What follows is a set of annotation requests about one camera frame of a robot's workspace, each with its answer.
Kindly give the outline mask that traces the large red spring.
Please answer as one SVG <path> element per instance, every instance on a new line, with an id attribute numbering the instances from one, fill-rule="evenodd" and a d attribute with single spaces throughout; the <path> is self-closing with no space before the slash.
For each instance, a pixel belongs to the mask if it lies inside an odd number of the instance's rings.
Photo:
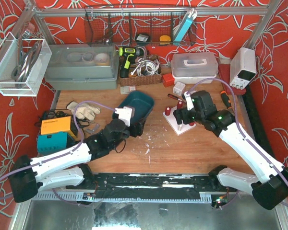
<path id="1" fill-rule="evenodd" d="M 170 114 L 171 114 L 171 108 L 170 108 L 170 107 L 167 107 L 167 108 L 165 109 L 165 116 L 170 116 Z"/>

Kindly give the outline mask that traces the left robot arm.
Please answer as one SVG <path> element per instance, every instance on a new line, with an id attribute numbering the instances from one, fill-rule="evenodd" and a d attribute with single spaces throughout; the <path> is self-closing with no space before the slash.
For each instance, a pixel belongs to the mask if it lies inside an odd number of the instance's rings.
<path id="1" fill-rule="evenodd" d="M 19 157 L 8 177 L 15 202 L 30 200 L 43 190 L 92 183 L 91 170 L 85 163 L 107 156 L 129 137 L 141 136 L 145 123 L 142 118 L 127 126 L 115 118 L 98 133 L 70 148 L 44 157 Z"/>

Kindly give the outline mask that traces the small red spring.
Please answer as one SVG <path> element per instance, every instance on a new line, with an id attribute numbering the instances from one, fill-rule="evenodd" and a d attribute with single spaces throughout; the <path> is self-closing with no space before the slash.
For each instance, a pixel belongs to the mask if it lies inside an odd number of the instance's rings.
<path id="1" fill-rule="evenodd" d="M 182 107 L 183 107 L 183 102 L 182 101 L 178 101 L 177 109 L 181 109 Z"/>

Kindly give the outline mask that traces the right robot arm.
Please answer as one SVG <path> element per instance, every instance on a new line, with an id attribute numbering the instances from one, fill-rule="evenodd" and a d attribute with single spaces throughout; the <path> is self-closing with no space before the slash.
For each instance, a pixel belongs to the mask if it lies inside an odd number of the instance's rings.
<path id="1" fill-rule="evenodd" d="M 228 110 L 217 110 L 207 91 L 185 92 L 186 107 L 173 114 L 177 125 L 196 122 L 227 143 L 249 165 L 253 175 L 241 173 L 225 165 L 210 173 L 215 186 L 232 187 L 253 196 L 267 210 L 272 210 L 288 197 L 288 166 L 269 155 L 243 129 Z"/>

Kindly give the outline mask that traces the red handled ratchet wrench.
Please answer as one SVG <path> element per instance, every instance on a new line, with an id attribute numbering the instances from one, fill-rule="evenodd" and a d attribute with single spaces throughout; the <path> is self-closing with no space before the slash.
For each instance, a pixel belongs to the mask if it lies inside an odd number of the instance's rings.
<path id="1" fill-rule="evenodd" d="M 171 98 L 171 99 L 174 99 L 174 100 L 182 101 L 181 98 L 179 98 L 179 97 L 177 97 L 177 96 L 175 96 L 173 94 L 170 94 L 170 93 L 168 94 L 168 97 Z"/>

